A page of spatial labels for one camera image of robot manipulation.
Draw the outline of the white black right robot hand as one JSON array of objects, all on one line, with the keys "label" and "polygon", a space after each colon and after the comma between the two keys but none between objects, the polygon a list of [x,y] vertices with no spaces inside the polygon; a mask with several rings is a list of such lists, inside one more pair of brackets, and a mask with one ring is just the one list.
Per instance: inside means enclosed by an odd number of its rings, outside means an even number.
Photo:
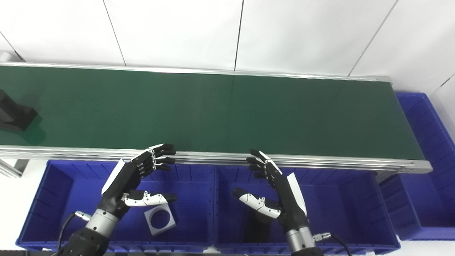
[{"label": "white black right robot hand", "polygon": [[254,211],[278,220],[285,233],[309,230],[306,205],[295,175],[284,175],[280,167],[260,150],[250,149],[250,154],[246,158],[249,169],[255,177],[268,181],[276,192],[278,201],[260,197],[240,187],[235,187],[232,195]]}]

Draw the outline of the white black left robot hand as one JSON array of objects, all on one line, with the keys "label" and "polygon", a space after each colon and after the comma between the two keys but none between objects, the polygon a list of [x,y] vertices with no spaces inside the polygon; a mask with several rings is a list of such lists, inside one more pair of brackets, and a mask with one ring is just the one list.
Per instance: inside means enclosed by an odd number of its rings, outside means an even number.
[{"label": "white black left robot hand", "polygon": [[130,161],[120,159],[120,170],[112,171],[101,190],[101,200],[96,208],[121,220],[130,209],[122,200],[124,194],[136,190],[141,179],[155,170],[169,171],[170,166],[175,164],[175,154],[173,144],[158,144],[141,151]]}]

